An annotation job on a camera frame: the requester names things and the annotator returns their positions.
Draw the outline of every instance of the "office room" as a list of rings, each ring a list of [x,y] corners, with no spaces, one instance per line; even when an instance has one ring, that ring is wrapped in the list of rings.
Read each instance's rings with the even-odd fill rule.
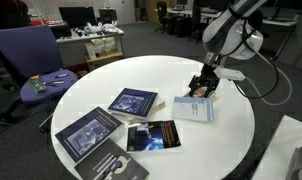
[[[0,179],[302,180],[302,0],[0,1]]]

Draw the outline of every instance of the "tabletop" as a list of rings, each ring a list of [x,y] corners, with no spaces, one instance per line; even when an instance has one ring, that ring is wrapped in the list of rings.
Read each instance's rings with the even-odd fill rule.
[[[286,179],[294,150],[299,147],[302,147],[302,122],[284,116],[252,179]]]
[[[149,120],[171,120],[175,96],[190,89],[193,75],[203,64],[172,56],[141,56],[120,60],[94,70],[76,82],[59,101],[51,123],[55,152],[63,165],[77,178],[75,163],[55,137],[92,109],[107,110],[123,88],[158,93],[166,106],[150,115]],[[207,124],[174,119],[182,146],[170,152],[131,153],[158,179],[221,179],[244,158],[254,135],[254,115],[248,99],[228,80],[221,80],[213,99],[215,122]],[[126,149],[127,125],[111,139]]]
[[[175,11],[175,10],[172,10],[172,8],[167,8],[167,12],[171,13],[171,14],[185,14],[188,16],[192,16],[192,10],[190,10],[190,9]],[[201,16],[208,17],[208,18],[218,18],[222,13],[223,12],[218,12],[218,13],[212,14],[212,13],[201,12]]]
[[[124,32],[117,28],[117,33],[108,33],[105,35],[98,35],[98,34],[89,34],[87,36],[75,36],[75,37],[67,37],[63,39],[57,39],[57,43],[65,43],[65,42],[71,42],[71,41],[79,41],[79,40],[86,40],[86,39],[93,39],[93,38],[104,38],[104,37],[112,37],[112,36],[118,36],[118,35],[124,35]]]

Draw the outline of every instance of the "dark blue book cover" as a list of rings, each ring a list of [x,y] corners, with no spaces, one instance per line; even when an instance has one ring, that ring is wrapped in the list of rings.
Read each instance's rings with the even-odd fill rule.
[[[121,125],[121,121],[97,107],[55,136],[74,162],[78,162]]]
[[[158,93],[125,88],[108,111],[147,119]]]

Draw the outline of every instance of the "robotic arm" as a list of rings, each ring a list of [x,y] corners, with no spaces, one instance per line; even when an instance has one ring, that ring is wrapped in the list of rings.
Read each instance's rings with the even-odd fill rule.
[[[228,10],[206,28],[202,41],[208,53],[201,75],[199,77],[194,76],[189,84],[191,97],[200,87],[207,88],[204,97],[208,97],[210,92],[216,89],[220,78],[244,79],[241,72],[217,67],[217,65],[223,66],[228,56],[239,60],[253,57],[255,53],[247,47],[246,43],[254,50],[258,51],[261,48],[262,34],[247,24],[244,18],[249,17],[266,1],[239,0],[237,4],[230,5]]]

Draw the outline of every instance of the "monitor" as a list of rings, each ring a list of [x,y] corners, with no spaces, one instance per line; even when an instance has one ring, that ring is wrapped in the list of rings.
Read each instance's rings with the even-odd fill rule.
[[[230,0],[209,0],[210,9],[225,10],[228,8]]]
[[[177,5],[187,5],[188,0],[177,0]]]
[[[302,10],[302,0],[277,0],[275,6],[279,8]]]
[[[99,9],[100,20],[103,23],[111,23],[112,21],[116,21],[117,12],[114,9]]]
[[[71,28],[85,26],[87,22],[96,25],[93,7],[59,7],[63,21],[68,22]]]

